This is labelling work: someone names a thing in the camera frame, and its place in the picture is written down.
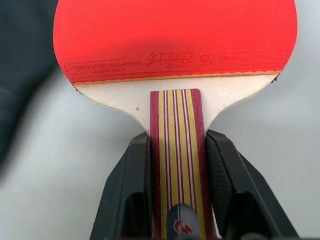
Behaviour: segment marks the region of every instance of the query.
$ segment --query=table tennis paddle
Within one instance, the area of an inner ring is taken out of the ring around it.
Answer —
[[[53,45],[65,76],[150,136],[154,238],[215,236],[205,133],[278,76],[296,37],[294,0],[59,0]]]

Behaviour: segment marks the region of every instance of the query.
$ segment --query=gray surface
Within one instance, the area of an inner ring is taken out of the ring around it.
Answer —
[[[320,1],[296,5],[299,34],[285,71],[210,128],[260,170],[298,233],[319,237]],[[105,181],[142,132],[132,118],[82,97],[57,72],[33,99],[10,153],[0,239],[88,240]]]

